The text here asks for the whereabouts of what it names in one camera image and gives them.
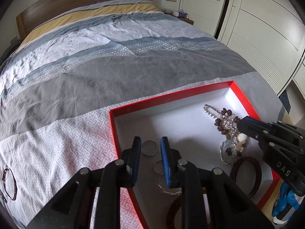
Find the bed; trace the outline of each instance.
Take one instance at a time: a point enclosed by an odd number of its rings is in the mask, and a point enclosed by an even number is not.
[[[19,227],[79,169],[117,158],[112,108],[234,80],[263,121],[287,115],[246,60],[152,1],[69,1],[42,0],[17,17],[23,42],[0,75],[0,165],[18,187],[15,201],[1,202]],[[145,219],[122,189],[121,227],[159,226]]]

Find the jewelry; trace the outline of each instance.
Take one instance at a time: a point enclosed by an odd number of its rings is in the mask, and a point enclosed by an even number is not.
[[[153,170],[159,175],[159,180],[158,180],[158,186],[159,186],[159,188],[162,190],[163,193],[168,194],[168,195],[179,195],[179,194],[181,194],[182,191],[178,191],[178,192],[173,193],[173,192],[168,192],[168,191],[166,191],[166,190],[162,187],[162,185],[161,185],[161,178],[162,178],[162,176],[164,175],[164,172],[163,172],[163,169],[162,169],[162,171],[156,170],[156,165],[157,165],[158,163],[162,163],[162,160],[158,160],[157,162],[155,162],[155,164],[154,164],[154,166],[153,166]]]
[[[0,190],[0,198],[4,201],[4,203],[7,203],[7,200],[4,197],[4,194],[2,193],[2,191]]]
[[[161,159],[161,160],[158,160],[157,162],[155,162],[155,164],[153,165],[153,170],[154,170],[158,175],[164,175],[162,159]]]
[[[217,112],[213,114],[208,111],[212,109]],[[238,116],[233,115],[230,109],[223,108],[219,112],[216,108],[205,104],[203,110],[215,119],[214,125],[217,126],[217,130],[221,132],[222,135],[225,135],[227,140],[222,143],[220,146],[220,159],[225,164],[233,164],[236,161],[236,157],[242,157],[242,152],[247,144],[247,135],[240,133],[237,129],[237,122],[240,120]],[[225,153],[231,158],[234,159],[233,163],[229,163],[223,159],[222,151],[225,149]]]
[[[13,196],[13,197],[10,197],[10,195],[8,194],[8,192],[7,192],[7,190],[6,190],[5,176],[6,176],[7,170],[9,170],[9,171],[11,172],[12,177],[13,177],[13,184],[14,184],[14,196]],[[14,200],[16,199],[16,195],[17,195],[17,186],[16,186],[15,177],[14,177],[14,175],[13,175],[13,171],[12,171],[9,167],[4,168],[4,170],[3,170],[3,172],[2,172],[1,180],[3,181],[3,187],[4,187],[5,193],[7,194],[7,196],[8,196],[12,201],[14,201]]]
[[[149,148],[150,146],[154,145],[154,150],[151,151]],[[148,157],[151,157],[153,155],[156,154],[158,150],[158,146],[155,142],[153,142],[152,140],[146,140],[142,143],[142,146],[141,146],[141,152],[145,155],[145,156],[148,156]]]
[[[178,191],[178,192],[175,192],[175,193],[172,193],[172,192],[167,192],[161,185],[161,175],[159,175],[159,181],[158,181],[158,186],[160,189],[162,189],[162,192],[165,193],[165,194],[168,194],[168,195],[179,195],[182,193],[182,191]]]
[[[252,163],[255,169],[255,183],[252,190],[248,194],[248,197],[251,199],[257,193],[258,189],[260,188],[260,183],[262,182],[262,169],[260,167],[260,163],[254,157],[242,157],[233,165],[230,177],[234,182],[236,182],[238,170],[244,161]]]

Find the bracelet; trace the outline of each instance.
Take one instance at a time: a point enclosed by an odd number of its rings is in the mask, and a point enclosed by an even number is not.
[[[6,177],[6,172],[7,170],[9,170],[12,174],[12,177],[13,177],[13,184],[14,184],[14,196],[11,197],[7,190],[6,190],[6,185],[5,185],[5,177]],[[9,199],[11,199],[12,201],[14,201],[16,199],[16,196],[17,196],[17,185],[16,185],[16,180],[15,180],[15,177],[13,175],[13,171],[9,168],[9,167],[6,167],[4,168],[3,172],[2,172],[2,176],[1,176],[1,180],[3,181],[3,187],[4,187],[4,191],[5,193],[7,194],[7,196],[9,197]]]
[[[260,167],[260,163],[254,157],[241,157],[233,165],[230,173],[230,177],[233,179],[234,182],[236,182],[238,170],[244,161],[249,161],[250,163],[252,163],[256,172],[254,186],[250,191],[250,193],[248,194],[248,197],[251,199],[257,193],[258,189],[260,188],[260,183],[262,181],[262,169]]]

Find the metal bolt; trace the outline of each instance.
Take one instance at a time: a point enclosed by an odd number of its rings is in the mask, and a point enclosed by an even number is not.
[[[116,165],[123,165],[125,162],[124,162],[124,160],[122,160],[122,159],[117,159],[114,163],[115,163]]]
[[[214,168],[214,169],[213,169],[213,173],[214,173],[215,175],[221,175],[221,174],[222,174],[222,169],[220,169],[220,168]]]
[[[181,158],[181,159],[179,159],[178,160],[178,164],[179,165],[186,165],[188,162],[185,160],[185,159],[183,159],[183,158]]]
[[[89,169],[88,168],[81,168],[79,172],[80,172],[81,175],[86,175],[86,174],[89,173]]]

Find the ring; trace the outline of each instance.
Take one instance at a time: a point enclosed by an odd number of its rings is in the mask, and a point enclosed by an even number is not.
[[[8,192],[7,192],[7,190],[6,190],[5,176],[6,176],[7,170],[9,170],[9,171],[12,173],[12,177],[13,177],[13,184],[14,184],[14,196],[13,196],[13,197],[10,197],[10,195],[8,194]],[[3,181],[3,187],[4,187],[5,193],[7,194],[7,196],[8,196],[12,201],[14,201],[14,200],[16,199],[16,195],[17,195],[17,185],[16,185],[15,177],[14,177],[14,175],[13,175],[13,171],[12,171],[9,167],[4,168],[4,170],[3,170],[3,172],[2,172],[1,180]]]
[[[158,172],[158,171],[156,170],[156,165],[157,165],[157,163],[159,163],[159,162],[162,162],[162,165],[163,165],[163,161],[162,161],[162,159],[160,159],[160,160],[158,160],[157,162],[155,162],[155,164],[153,165],[153,170],[154,170],[158,175],[164,175],[163,169],[162,169],[160,172]]]
[[[146,154],[146,153],[143,152],[143,145],[144,145],[145,142],[153,142],[153,144],[154,144],[155,147],[156,147],[154,153],[152,153],[152,154]],[[158,150],[158,146],[157,146],[157,144],[156,144],[154,141],[152,141],[152,140],[146,140],[146,141],[144,141],[144,142],[142,143],[141,152],[142,152],[145,156],[151,157],[151,156],[153,156],[153,155],[156,154],[157,150]]]
[[[162,185],[161,185],[161,175],[159,176],[158,186],[159,186],[159,188],[162,190],[163,193],[168,194],[168,195],[179,195],[179,194],[182,193],[182,191],[178,191],[178,192],[175,192],[175,193],[167,192],[167,191],[162,187]]]

